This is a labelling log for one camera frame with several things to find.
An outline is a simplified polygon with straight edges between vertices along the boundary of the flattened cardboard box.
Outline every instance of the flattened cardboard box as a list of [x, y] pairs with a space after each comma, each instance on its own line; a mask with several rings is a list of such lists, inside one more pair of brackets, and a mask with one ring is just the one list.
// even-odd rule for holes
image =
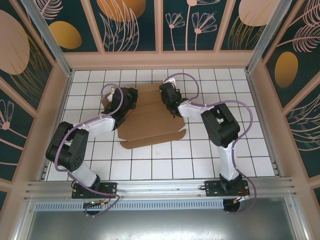
[[[159, 84], [137, 87], [136, 108], [127, 113], [124, 123], [118, 128], [118, 137], [126, 140], [120, 144], [134, 149], [182, 139], [186, 130], [182, 117], [173, 117], [161, 100]], [[101, 100], [104, 107], [109, 101]]]

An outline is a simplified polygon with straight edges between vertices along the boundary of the cable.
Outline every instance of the cable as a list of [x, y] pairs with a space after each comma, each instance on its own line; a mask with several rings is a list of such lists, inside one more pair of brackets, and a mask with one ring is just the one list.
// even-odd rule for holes
[[70, 134], [75, 131], [77, 128], [79, 127], [82, 127], [82, 126], [85, 126], [85, 125], [88, 125], [96, 120], [99, 120], [99, 119], [104, 119], [104, 118], [107, 118], [111, 115], [113, 115], [114, 113], [116, 113], [122, 106], [122, 103], [124, 101], [124, 93], [122, 92], [121, 88], [119, 86], [117, 86], [116, 84], [113, 84], [113, 83], [109, 83], [109, 84], [106, 84], [105, 86], [103, 86], [103, 88], [101, 89], [101, 96], [103, 97], [103, 91], [106, 87], [108, 86], [114, 86], [116, 88], [119, 89], [120, 91], [120, 95], [121, 95], [121, 100], [120, 100], [120, 103], [119, 103], [119, 106], [113, 111], [113, 112], [110, 112], [108, 114], [104, 114], [102, 116], [98, 116], [98, 117], [95, 117], [93, 119], [90, 119], [88, 121], [85, 121], [83, 123], [80, 123], [76, 126], [74, 126], [73, 128], [71, 128], [67, 133], [66, 135], [63, 137], [57, 151], [56, 151], [56, 155], [55, 155], [55, 158], [54, 158], [54, 168], [55, 170], [57, 170], [58, 172], [67, 172], [68, 176], [73, 179], [76, 183], [78, 183], [79, 185], [81, 185], [84, 189], [94, 193], [94, 194], [98, 194], [98, 195], [102, 195], [102, 196], [105, 196], [105, 197], [117, 197], [117, 199], [105, 210], [103, 211], [100, 211], [99, 213], [97, 213], [96, 215], [89, 215], [89, 214], [86, 214], [86, 216], [91, 216], [92, 218], [94, 217], [98, 217], [99, 215], [102, 215], [104, 214], [105, 212], [107, 212], [109, 209], [111, 209], [120, 199], [120, 196], [118, 194], [110, 194], [110, 193], [103, 193], [103, 192], [99, 192], [99, 191], [95, 191], [93, 189], [91, 189], [90, 187], [87, 187], [86, 185], [84, 185], [82, 182], [80, 182], [77, 178], [75, 178], [67, 169], [60, 169], [58, 167], [58, 159], [59, 159], [59, 155], [60, 155], [60, 152], [61, 152], [61, 149], [63, 147], [63, 145], [65, 144], [65, 142], [67, 141], [67, 138], [70, 136]]
[[197, 104], [197, 103], [193, 103], [193, 102], [191, 102], [191, 100], [196, 99], [196, 98], [199, 96], [199, 94], [200, 94], [199, 84], [198, 84], [197, 80], [196, 80], [193, 76], [191, 76], [191, 75], [188, 74], [188, 73], [179, 72], [179, 73], [175, 73], [175, 74], [172, 74], [171, 76], [167, 77], [163, 82], [165, 83], [168, 79], [170, 79], [170, 78], [172, 78], [172, 77], [174, 77], [174, 76], [177, 76], [177, 75], [185, 75], [185, 76], [188, 76], [188, 77], [190, 77], [190, 78], [195, 82], [196, 90], [197, 90], [196, 96], [189, 99], [189, 103], [190, 103], [191, 105], [193, 105], [193, 106], [211, 108], [211, 107], [214, 107], [214, 106], [217, 106], [217, 105], [220, 105], [220, 104], [236, 103], [236, 104], [240, 104], [240, 105], [244, 106], [244, 107], [248, 110], [248, 112], [249, 112], [249, 114], [250, 114], [250, 123], [249, 123], [249, 126], [248, 126], [247, 129], [232, 143], [232, 145], [231, 145], [231, 156], [232, 156], [232, 164], [233, 164], [233, 167], [235, 168], [235, 170], [251, 183], [251, 185], [252, 185], [252, 187], [253, 187], [253, 190], [254, 190], [254, 199], [253, 199], [253, 203], [251, 204], [251, 206], [248, 207], [246, 210], [243, 210], [243, 211], [230, 211], [229, 213], [232, 213], [232, 214], [243, 214], [243, 213], [248, 212], [248, 211], [256, 204], [256, 200], [257, 200], [257, 189], [256, 189], [256, 186], [255, 186], [255, 184], [253, 183], [253, 181], [252, 181], [248, 176], [244, 175], [244, 174], [238, 169], [238, 167], [237, 167], [237, 165], [236, 165], [236, 160], [235, 160], [235, 158], [236, 158], [236, 156], [235, 156], [235, 146], [236, 146], [236, 143], [237, 143], [244, 135], [246, 135], [247, 132], [249, 132], [249, 130], [251, 129], [251, 126], [252, 126], [252, 124], [253, 124], [253, 122], [254, 122], [254, 116], [253, 116], [253, 114], [252, 114], [251, 109], [250, 109], [246, 104], [244, 104], [243, 102], [237, 101], [237, 100], [220, 101], [220, 102], [216, 102], [216, 103], [214, 103], [214, 104], [209, 104], [209, 105], [207, 105], [207, 104]]

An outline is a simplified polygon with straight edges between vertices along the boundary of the tile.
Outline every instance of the tile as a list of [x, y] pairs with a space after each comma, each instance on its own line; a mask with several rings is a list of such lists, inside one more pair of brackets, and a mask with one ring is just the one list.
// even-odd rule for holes
[[105, 71], [104, 82], [120, 82], [121, 70], [107, 70]]
[[185, 94], [185, 82], [184, 81], [175, 81], [175, 87], [180, 89], [180, 93]]
[[85, 96], [84, 103], [83, 103], [83, 109], [100, 109], [103, 108], [103, 105], [101, 104], [101, 96]]
[[190, 139], [209, 139], [206, 127], [203, 123], [191, 123], [190, 128]]
[[152, 82], [163, 82], [168, 77], [167, 69], [153, 69], [152, 70]]
[[70, 124], [80, 123], [81, 110], [65, 110], [62, 122], [68, 122]]
[[203, 93], [202, 96], [205, 104], [215, 104], [220, 102], [219, 93]]
[[240, 139], [235, 145], [237, 157], [251, 157], [248, 142], [246, 139]]
[[231, 80], [228, 68], [215, 68], [214, 73], [217, 80]]
[[83, 123], [85, 121], [91, 120], [99, 116], [99, 110], [82, 110], [80, 122]]
[[191, 146], [189, 141], [172, 141], [171, 144], [173, 159], [191, 158]]
[[191, 159], [173, 159], [173, 178], [174, 179], [193, 179], [193, 166]]
[[92, 159], [93, 150], [94, 150], [94, 143], [93, 142], [88, 142], [86, 144], [84, 160], [91, 160]]
[[218, 87], [216, 81], [201, 81], [201, 88], [204, 94], [218, 93]]
[[110, 160], [113, 142], [100, 141], [94, 143], [92, 160]]
[[111, 161], [110, 180], [130, 180], [131, 160]]
[[209, 140], [191, 141], [192, 158], [211, 158]]
[[214, 145], [212, 141], [210, 141], [210, 148], [211, 148], [211, 155], [213, 158], [219, 158], [219, 152], [218, 152], [218, 147]]
[[136, 87], [136, 82], [135, 81], [121, 81], [119, 86], [121, 88], [134, 88], [134, 87]]
[[232, 81], [236, 93], [250, 93], [247, 80]]
[[271, 177], [275, 175], [270, 157], [253, 157], [252, 160], [257, 177]]
[[171, 159], [171, 142], [152, 145], [153, 159]]
[[172, 179], [172, 160], [152, 160], [152, 179]]
[[[183, 72], [185, 74], [191, 75], [192, 77], [195, 78], [195, 80], [200, 80], [199, 69], [183, 69]], [[189, 76], [184, 75], [184, 80], [185, 81], [192, 81], [192, 78], [189, 77]]]
[[216, 80], [215, 71], [212, 68], [199, 69], [200, 80]]
[[248, 107], [254, 107], [254, 100], [252, 99], [251, 93], [236, 93], [236, 98], [238, 101], [243, 102]]
[[69, 96], [85, 95], [87, 89], [87, 83], [72, 83]]
[[114, 140], [115, 131], [104, 132], [95, 137], [96, 142], [109, 142]]
[[209, 179], [215, 177], [211, 158], [193, 159], [192, 161], [195, 179]]
[[136, 71], [136, 80], [137, 81], [152, 81], [152, 70], [143, 69]]
[[132, 149], [132, 159], [151, 159], [151, 145]]
[[69, 96], [66, 102], [66, 110], [81, 110], [84, 104], [85, 96]]
[[86, 95], [100, 95], [101, 89], [103, 88], [103, 82], [89, 82], [86, 87]]
[[150, 84], [152, 84], [152, 81], [137, 81], [135, 83], [135, 86], [141, 87], [141, 86], [150, 85]]
[[232, 80], [247, 80], [245, 70], [243, 68], [230, 68]]
[[150, 180], [151, 160], [132, 160], [131, 180]]
[[[168, 77], [170, 77], [173, 74], [180, 74], [183, 73], [184, 71], [182, 69], [168, 69]], [[184, 81], [184, 75], [176, 75], [174, 76], [176, 81]]]
[[[249, 126], [249, 122], [244, 123], [245, 129]], [[249, 132], [246, 134], [248, 139], [259, 139], [264, 138], [264, 134], [262, 133], [262, 129], [259, 122], [253, 122]]]
[[269, 156], [267, 145], [263, 138], [248, 139], [248, 143], [252, 157]]
[[247, 177], [256, 177], [251, 157], [238, 157], [237, 167]]
[[[251, 112], [252, 112], [252, 115], [253, 115], [253, 121], [254, 122], [258, 122], [259, 118], [258, 118], [258, 114], [257, 114], [256, 108], [254, 106], [251, 106], [249, 108], [251, 109]], [[241, 113], [242, 120], [244, 122], [250, 122], [250, 114], [249, 114], [248, 110], [244, 106], [240, 107], [240, 113]]]
[[113, 144], [112, 160], [132, 159], [132, 149], [126, 149], [121, 146], [120, 142], [115, 141]]
[[[198, 92], [197, 91], [197, 85], [196, 85], [196, 83], [194, 81], [185, 81], [184, 85], [185, 85], [185, 93], [186, 94], [194, 94], [194, 93]], [[199, 82], [198, 86], [199, 86], [199, 93], [202, 93], [200, 82]]]
[[137, 70], [121, 70], [120, 82], [135, 82], [137, 79]]
[[75, 71], [72, 83], [87, 83], [90, 71]]
[[92, 161], [91, 170], [97, 174], [102, 181], [109, 180], [111, 161]]
[[56, 171], [55, 166], [52, 162], [50, 162], [50, 169], [47, 173], [47, 181], [66, 181], [68, 175], [66, 172]]
[[94, 70], [90, 71], [89, 82], [103, 83], [105, 81], [105, 70]]
[[234, 93], [235, 89], [234, 89], [234, 85], [232, 84], [232, 81], [216, 81], [217, 85], [218, 85], [218, 91], [219, 93]]
[[214, 177], [219, 178], [219, 174], [221, 172], [220, 158], [212, 158], [212, 162], [213, 162]]
[[[228, 100], [237, 100], [236, 94], [234, 93], [219, 93], [221, 102]], [[228, 107], [238, 107], [237, 103], [226, 103]]]
[[235, 118], [235, 120], [237, 120], [238, 122], [242, 122], [242, 118], [241, 118], [239, 107], [229, 107], [229, 110], [232, 113], [232, 115]]

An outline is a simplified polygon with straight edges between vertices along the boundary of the beige circle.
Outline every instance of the beige circle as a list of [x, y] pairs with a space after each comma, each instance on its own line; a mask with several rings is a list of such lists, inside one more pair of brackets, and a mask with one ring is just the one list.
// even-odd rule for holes
[[[125, 6], [127, 7], [128, 11], [131, 9], [135, 15], [136, 18], [139, 18], [146, 9], [146, 0], [96, 0], [98, 3], [99, 8], [101, 11], [110, 19], [118, 22], [128, 22], [131, 20], [130, 16], [125, 14], [125, 8], [123, 5], [123, 2]], [[114, 4], [117, 4], [119, 6], [120, 12], [122, 14], [122, 17], [116, 18], [114, 17], [117, 13], [116, 9], [114, 7]]]
[[239, 17], [245, 25], [258, 27], [269, 22], [279, 0], [241, 0]]
[[11, 75], [21, 74], [30, 56], [28, 35], [10, 14], [0, 10], [0, 69]]
[[65, 49], [76, 49], [82, 44], [80, 33], [68, 22], [55, 21], [49, 28], [59, 46]]
[[298, 71], [298, 59], [289, 51], [282, 53], [275, 64], [275, 82], [280, 88], [287, 88], [294, 81]]

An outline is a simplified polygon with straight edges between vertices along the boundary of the feather illustration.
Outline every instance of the feather illustration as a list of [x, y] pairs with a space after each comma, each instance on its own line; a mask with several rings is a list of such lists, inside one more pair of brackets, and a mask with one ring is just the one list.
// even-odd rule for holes
[[53, 20], [63, 8], [62, 0], [34, 0], [44, 19]]

